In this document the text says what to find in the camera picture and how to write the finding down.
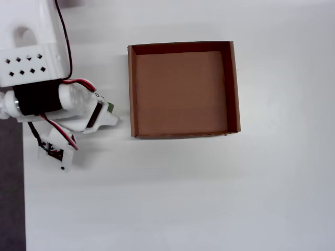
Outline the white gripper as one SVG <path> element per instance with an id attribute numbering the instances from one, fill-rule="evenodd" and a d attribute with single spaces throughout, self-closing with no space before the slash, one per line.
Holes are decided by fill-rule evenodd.
<path id="1" fill-rule="evenodd" d="M 88 134 L 115 126 L 114 105 L 81 85 L 19 85 L 19 122 L 43 121 L 45 116 L 71 130 Z"/>

